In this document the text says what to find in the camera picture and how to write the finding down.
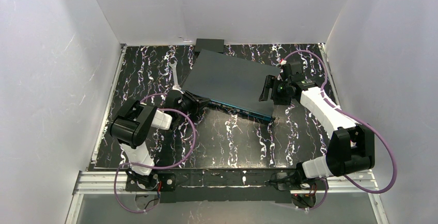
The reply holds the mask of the large dark network switch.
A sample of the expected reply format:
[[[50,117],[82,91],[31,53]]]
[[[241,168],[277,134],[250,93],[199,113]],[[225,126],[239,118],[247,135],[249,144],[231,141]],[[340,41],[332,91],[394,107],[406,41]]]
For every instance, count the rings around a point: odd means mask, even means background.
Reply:
[[[222,109],[271,122],[274,104],[259,97],[265,78],[279,73],[275,66],[201,50],[181,88]]]

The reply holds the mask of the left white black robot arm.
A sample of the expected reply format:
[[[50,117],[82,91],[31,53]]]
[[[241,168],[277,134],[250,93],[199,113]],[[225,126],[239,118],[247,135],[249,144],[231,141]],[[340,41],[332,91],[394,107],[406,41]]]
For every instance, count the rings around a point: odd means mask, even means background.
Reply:
[[[210,102],[209,98],[178,89],[154,93],[142,101],[127,99],[109,124],[108,131],[126,153],[131,170],[140,176],[149,176],[153,170],[172,169],[189,159],[196,145],[196,128],[190,115],[197,114]],[[175,115],[181,115],[192,128],[190,150],[173,165],[156,166],[147,148],[146,138],[151,128],[170,130],[177,120]]]

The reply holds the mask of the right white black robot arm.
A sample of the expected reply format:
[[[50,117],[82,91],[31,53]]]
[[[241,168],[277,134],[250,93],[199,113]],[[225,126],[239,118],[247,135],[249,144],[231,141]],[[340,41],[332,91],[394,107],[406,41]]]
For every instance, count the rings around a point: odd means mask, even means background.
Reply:
[[[292,77],[280,81],[268,75],[259,100],[269,99],[276,105],[287,105],[293,99],[298,100],[316,117],[330,139],[325,155],[297,164],[299,180],[339,177],[374,167],[372,131],[340,113],[340,108],[323,95],[315,81],[293,81]]]

